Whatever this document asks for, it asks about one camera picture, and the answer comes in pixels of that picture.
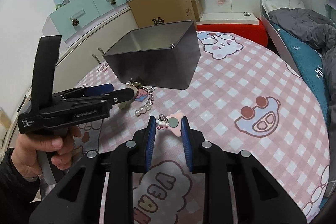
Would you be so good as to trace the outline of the left hand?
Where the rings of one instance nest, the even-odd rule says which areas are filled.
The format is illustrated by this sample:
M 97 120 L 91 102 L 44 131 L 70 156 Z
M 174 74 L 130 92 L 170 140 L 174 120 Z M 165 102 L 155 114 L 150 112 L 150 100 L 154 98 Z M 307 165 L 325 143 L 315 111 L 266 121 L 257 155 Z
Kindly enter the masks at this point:
M 37 151 L 55 152 L 51 161 L 59 170 L 66 170 L 72 164 L 74 138 L 80 137 L 78 127 L 70 127 L 66 137 L 22 134 L 18 136 L 11 160 L 17 171 L 26 178 L 34 178 L 42 174 L 38 163 Z

